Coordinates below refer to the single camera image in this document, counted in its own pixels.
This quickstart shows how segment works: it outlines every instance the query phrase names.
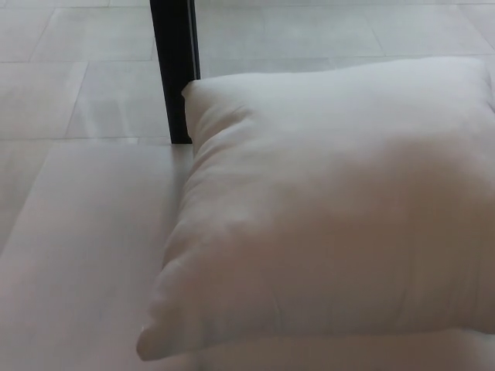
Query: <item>floor tile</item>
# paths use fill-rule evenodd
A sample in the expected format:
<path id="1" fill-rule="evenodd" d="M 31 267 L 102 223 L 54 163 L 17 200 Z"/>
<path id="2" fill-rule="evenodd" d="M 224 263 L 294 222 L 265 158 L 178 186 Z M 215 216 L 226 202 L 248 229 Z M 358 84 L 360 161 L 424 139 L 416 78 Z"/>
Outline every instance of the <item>floor tile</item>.
<path id="1" fill-rule="evenodd" d="M 373 30 L 357 8 L 267 7 L 263 13 L 262 57 L 383 55 Z"/>
<path id="2" fill-rule="evenodd" d="M 29 60 L 52 12 L 52 9 L 0 9 L 0 62 Z"/>
<path id="3" fill-rule="evenodd" d="M 201 58 L 254 58 L 263 42 L 261 9 L 205 7 L 197 10 Z"/>
<path id="4" fill-rule="evenodd" d="M 0 141 L 0 253 L 50 147 L 50 141 Z"/>
<path id="5" fill-rule="evenodd" d="M 101 7 L 108 6 L 109 1 L 110 0 L 6 0 L 7 8 Z"/>
<path id="6" fill-rule="evenodd" d="M 406 56 L 358 56 L 358 57 L 344 57 L 333 58 L 332 64 L 335 68 L 346 68 L 354 66 L 362 66 L 364 64 L 391 62 L 392 60 L 399 60 L 407 58 Z"/>
<path id="7" fill-rule="evenodd" d="M 312 72 L 331 70 L 328 58 L 296 58 L 278 60 L 207 60 L 204 77 L 232 75 L 235 73 Z"/>
<path id="8" fill-rule="evenodd" d="M 110 6 L 149 6 L 149 0 L 110 0 Z"/>
<path id="9" fill-rule="evenodd" d="M 65 138 L 55 141 L 56 143 L 79 143 L 92 145 L 94 143 L 115 143 L 120 145 L 136 145 L 139 138 Z"/>
<path id="10" fill-rule="evenodd" d="M 495 5 L 464 5 L 461 9 L 491 46 L 495 47 Z"/>
<path id="11" fill-rule="evenodd" d="M 171 145 L 170 137 L 139 138 L 140 145 Z"/>
<path id="12" fill-rule="evenodd" d="M 455 5 L 364 9 L 389 56 L 495 53 Z"/>
<path id="13" fill-rule="evenodd" d="M 56 9 L 33 60 L 149 60 L 147 8 Z"/>
<path id="14" fill-rule="evenodd" d="M 495 56 L 477 56 L 477 58 L 486 63 L 492 78 L 492 88 L 495 90 Z"/>
<path id="15" fill-rule="evenodd" d="M 90 63 L 68 138 L 167 136 L 157 62 Z"/>
<path id="16" fill-rule="evenodd" d="M 62 138 L 86 63 L 0 63 L 0 139 Z"/>
<path id="17" fill-rule="evenodd" d="M 352 7 L 209 7 L 199 11 L 200 54 L 215 59 L 379 56 Z"/>
<path id="18" fill-rule="evenodd" d="M 495 0 L 196 0 L 214 6 L 493 4 Z"/>

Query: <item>black metal leg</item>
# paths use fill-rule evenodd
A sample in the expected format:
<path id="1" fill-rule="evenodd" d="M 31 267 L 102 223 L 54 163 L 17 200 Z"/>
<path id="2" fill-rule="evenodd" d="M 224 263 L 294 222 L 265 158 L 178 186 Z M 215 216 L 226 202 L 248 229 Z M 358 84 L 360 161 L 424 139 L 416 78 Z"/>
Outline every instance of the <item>black metal leg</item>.
<path id="1" fill-rule="evenodd" d="M 200 78 L 194 0 L 150 0 L 173 144 L 188 144 L 182 90 Z"/>

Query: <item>white pillow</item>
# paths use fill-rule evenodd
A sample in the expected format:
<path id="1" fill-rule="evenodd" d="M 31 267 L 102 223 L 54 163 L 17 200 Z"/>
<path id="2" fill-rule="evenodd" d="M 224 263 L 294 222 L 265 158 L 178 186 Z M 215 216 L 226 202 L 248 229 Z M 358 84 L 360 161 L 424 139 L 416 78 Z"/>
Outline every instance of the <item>white pillow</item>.
<path id="1" fill-rule="evenodd" d="M 260 335 L 495 330 L 495 115 L 477 60 L 184 91 L 195 163 L 143 359 Z"/>

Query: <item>light gray tile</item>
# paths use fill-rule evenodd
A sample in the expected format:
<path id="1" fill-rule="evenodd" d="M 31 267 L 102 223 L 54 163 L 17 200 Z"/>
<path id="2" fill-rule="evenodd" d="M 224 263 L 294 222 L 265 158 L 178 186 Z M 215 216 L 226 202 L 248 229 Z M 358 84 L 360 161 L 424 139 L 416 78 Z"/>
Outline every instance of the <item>light gray tile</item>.
<path id="1" fill-rule="evenodd" d="M 232 75 L 235 73 L 312 72 L 331 70 L 328 58 L 297 58 L 277 60 L 208 60 L 205 77 Z"/>
<path id="2" fill-rule="evenodd" d="M 364 8 L 389 56 L 494 53 L 455 5 Z"/>
<path id="3" fill-rule="evenodd" d="M 52 11 L 0 9 L 0 62 L 29 60 Z"/>
<path id="4" fill-rule="evenodd" d="M 7 8 L 70 8 L 108 6 L 110 0 L 6 0 Z"/>
<path id="5" fill-rule="evenodd" d="M 136 145 L 139 138 L 65 138 L 55 141 L 56 143 L 80 143 L 91 145 L 95 143 L 115 143 L 119 145 Z"/>
<path id="6" fill-rule="evenodd" d="M 184 369 L 144 364 L 135 342 L 190 169 L 185 149 L 50 152 L 0 257 L 2 371 Z"/>
<path id="7" fill-rule="evenodd" d="M 110 0 L 110 6 L 149 6 L 149 0 Z"/>
<path id="8" fill-rule="evenodd" d="M 140 145 L 171 145 L 170 137 L 139 138 Z"/>
<path id="9" fill-rule="evenodd" d="M 493 4 L 495 0 L 197 0 L 200 5 L 222 6 L 315 6 L 315 5 L 424 5 Z"/>
<path id="10" fill-rule="evenodd" d="M 364 64 L 391 62 L 392 60 L 406 59 L 401 56 L 359 56 L 351 58 L 334 58 L 332 64 L 335 68 L 346 68 L 353 66 L 362 66 Z"/>
<path id="11" fill-rule="evenodd" d="M 149 60 L 147 8 L 56 9 L 34 60 Z"/>
<path id="12" fill-rule="evenodd" d="M 201 58 L 254 58 L 265 36 L 260 8 L 204 7 L 197 28 Z"/>
<path id="13" fill-rule="evenodd" d="M 62 138 L 86 66 L 0 63 L 0 139 Z"/>
<path id="14" fill-rule="evenodd" d="M 0 253 L 50 146 L 50 141 L 0 141 Z"/>
<path id="15" fill-rule="evenodd" d="M 263 11 L 265 42 L 260 56 L 380 56 L 380 45 L 358 8 L 272 7 Z"/>
<path id="16" fill-rule="evenodd" d="M 90 63 L 68 138 L 167 136 L 157 62 Z"/>
<path id="17" fill-rule="evenodd" d="M 495 47 L 495 5 L 464 5 L 461 9 L 485 39 Z"/>
<path id="18" fill-rule="evenodd" d="M 217 59 L 383 55 L 354 7 L 205 7 L 200 52 Z"/>
<path id="19" fill-rule="evenodd" d="M 476 56 L 476 58 L 486 63 L 492 78 L 492 88 L 495 90 L 495 56 Z"/>

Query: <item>white cushion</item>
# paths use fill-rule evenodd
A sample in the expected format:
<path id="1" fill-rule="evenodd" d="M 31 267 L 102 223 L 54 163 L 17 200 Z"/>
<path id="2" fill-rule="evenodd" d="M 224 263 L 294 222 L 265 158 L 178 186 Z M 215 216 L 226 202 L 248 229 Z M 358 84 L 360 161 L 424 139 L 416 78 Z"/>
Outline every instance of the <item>white cushion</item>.
<path id="1" fill-rule="evenodd" d="M 481 62 L 239 75 L 184 94 L 195 162 L 143 359 L 260 335 L 495 330 Z"/>

